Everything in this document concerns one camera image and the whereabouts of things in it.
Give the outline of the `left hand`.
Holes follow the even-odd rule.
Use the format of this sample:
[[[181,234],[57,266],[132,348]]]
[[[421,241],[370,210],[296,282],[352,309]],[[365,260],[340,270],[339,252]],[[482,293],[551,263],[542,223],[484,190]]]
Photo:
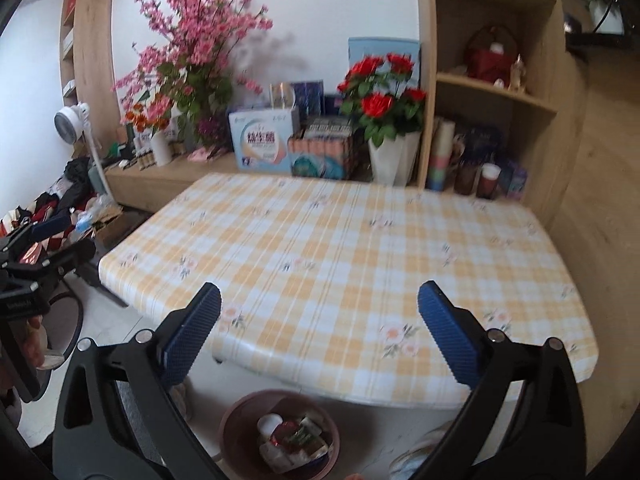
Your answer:
[[[35,370],[43,367],[46,360],[44,348],[47,347],[47,344],[43,339],[46,334],[46,328],[42,324],[42,319],[43,316],[38,315],[34,318],[23,320],[26,332],[20,343],[21,355]],[[1,363],[1,411],[9,417],[9,420],[27,443],[36,444],[37,442],[42,442],[42,439],[36,440],[38,434],[41,434],[42,423],[38,422],[36,431],[32,431],[28,428],[26,422],[22,422],[23,403],[16,392],[13,376],[4,363]]]

